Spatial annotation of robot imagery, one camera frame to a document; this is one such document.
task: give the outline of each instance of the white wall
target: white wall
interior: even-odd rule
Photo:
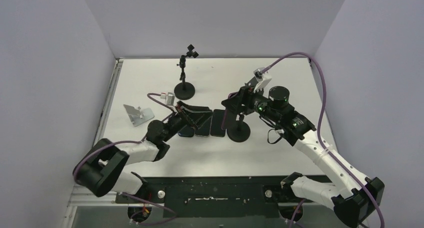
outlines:
[[[84,0],[0,0],[0,224],[57,228],[114,57]]]
[[[389,228],[424,224],[423,31],[424,0],[346,0],[316,53],[337,147],[385,183]]]
[[[86,0],[116,57],[313,53],[344,0]]]

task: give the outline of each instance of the round black base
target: round black base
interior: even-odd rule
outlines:
[[[237,126],[226,130],[228,137],[234,142],[244,142],[251,135],[251,128],[246,122],[242,122],[240,129]]]
[[[180,82],[179,84],[177,84],[173,90],[173,92],[175,93],[175,97],[177,97],[179,100],[189,100],[190,98],[192,98],[196,92],[196,90],[194,89],[195,87],[193,86],[193,84],[186,82],[185,84],[185,90],[182,89],[183,88],[183,84],[182,82]]]

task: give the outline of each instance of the gray wall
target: gray wall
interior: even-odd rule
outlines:
[[[337,147],[385,182],[389,228],[424,223],[423,31],[424,0],[346,0],[316,53]]]
[[[313,53],[344,0],[86,0],[116,57]]]
[[[84,0],[0,0],[0,226],[57,228],[114,57]]]

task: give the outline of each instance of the round bolt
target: round bolt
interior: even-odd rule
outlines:
[[[273,196],[273,192],[271,190],[265,191],[265,196],[271,198]]]
[[[159,199],[163,199],[163,198],[165,197],[165,192],[164,192],[164,191],[158,191],[158,192],[157,192],[157,197],[158,197]]]

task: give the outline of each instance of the black phone stand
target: black phone stand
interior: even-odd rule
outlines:
[[[188,46],[189,51],[186,55],[181,55],[179,59],[180,62],[177,64],[177,66],[180,66],[181,68],[181,76],[179,78],[181,82],[175,86],[173,92],[175,97],[177,97],[179,100],[189,100],[196,92],[193,84],[186,82],[186,73],[184,72],[184,68],[186,66],[186,57],[196,58],[199,55],[197,52],[193,51],[194,48],[195,47],[190,44],[190,46]]]
[[[226,130],[228,137],[234,142],[244,142],[251,135],[251,128],[244,122],[245,116],[239,114],[237,125]]]

